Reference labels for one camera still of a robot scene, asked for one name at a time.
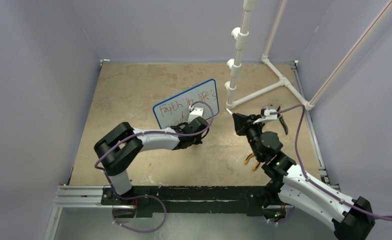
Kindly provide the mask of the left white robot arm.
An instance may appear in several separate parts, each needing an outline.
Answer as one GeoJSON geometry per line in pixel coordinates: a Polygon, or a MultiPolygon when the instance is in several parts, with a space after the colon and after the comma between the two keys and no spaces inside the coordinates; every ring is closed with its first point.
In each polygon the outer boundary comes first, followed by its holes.
{"type": "Polygon", "coordinates": [[[159,130],[133,128],[128,122],[122,122],[94,145],[93,149],[99,158],[95,167],[102,164],[100,169],[114,189],[114,199],[126,205],[133,199],[133,186],[127,168],[139,153],[183,150],[201,144],[203,133],[209,130],[209,126],[210,123],[200,116],[190,122],[159,130]]]}

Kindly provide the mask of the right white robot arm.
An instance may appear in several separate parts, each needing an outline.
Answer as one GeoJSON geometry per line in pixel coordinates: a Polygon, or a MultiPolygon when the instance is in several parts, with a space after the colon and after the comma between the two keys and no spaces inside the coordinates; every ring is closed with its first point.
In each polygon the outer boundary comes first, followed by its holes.
{"type": "Polygon", "coordinates": [[[287,156],[278,134],[263,131],[266,122],[278,118],[275,109],[267,109],[266,113],[231,115],[236,134],[247,138],[254,157],[270,178],[264,191],[265,202],[293,205],[324,223],[339,240],[365,240],[376,223],[369,214],[370,202],[338,192],[287,156]]]}

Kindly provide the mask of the blue framed whiteboard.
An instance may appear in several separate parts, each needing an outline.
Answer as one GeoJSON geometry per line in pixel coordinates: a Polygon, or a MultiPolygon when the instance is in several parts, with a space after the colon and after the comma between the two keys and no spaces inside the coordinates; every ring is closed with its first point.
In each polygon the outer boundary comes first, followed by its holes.
{"type": "Polygon", "coordinates": [[[206,80],[166,100],[152,108],[161,129],[188,121],[190,106],[203,108],[203,118],[208,120],[219,114],[219,99],[215,79],[206,80]]]}

